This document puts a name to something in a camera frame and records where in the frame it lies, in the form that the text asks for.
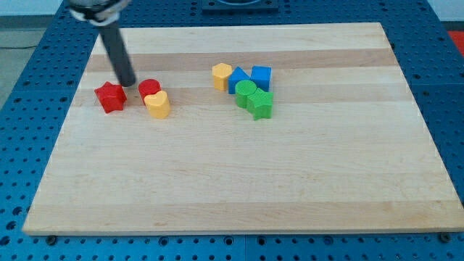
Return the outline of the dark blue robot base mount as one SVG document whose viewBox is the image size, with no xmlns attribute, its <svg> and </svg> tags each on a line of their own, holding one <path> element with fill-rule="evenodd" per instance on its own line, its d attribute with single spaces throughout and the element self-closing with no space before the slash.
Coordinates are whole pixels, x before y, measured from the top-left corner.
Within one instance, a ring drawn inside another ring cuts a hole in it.
<svg viewBox="0 0 464 261">
<path fill-rule="evenodd" d="M 201 0 L 205 12 L 276 11 L 279 0 Z"/>
</svg>

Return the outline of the silver robot tool flange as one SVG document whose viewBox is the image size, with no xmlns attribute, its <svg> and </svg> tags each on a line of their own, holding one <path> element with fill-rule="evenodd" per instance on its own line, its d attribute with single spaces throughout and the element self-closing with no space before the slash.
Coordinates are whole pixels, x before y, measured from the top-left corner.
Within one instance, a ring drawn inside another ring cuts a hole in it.
<svg viewBox="0 0 464 261">
<path fill-rule="evenodd" d="M 95 26 L 106 26 L 120 18 L 131 0 L 67 0 L 71 15 Z"/>
</svg>

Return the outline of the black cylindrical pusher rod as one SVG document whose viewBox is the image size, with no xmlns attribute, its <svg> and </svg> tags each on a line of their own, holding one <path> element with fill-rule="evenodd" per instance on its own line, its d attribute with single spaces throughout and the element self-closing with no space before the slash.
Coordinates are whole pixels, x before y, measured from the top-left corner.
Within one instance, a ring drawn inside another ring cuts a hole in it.
<svg viewBox="0 0 464 261">
<path fill-rule="evenodd" d="M 127 53 L 118 21 L 98 27 L 101 41 L 120 85 L 132 86 L 136 75 Z"/>
</svg>

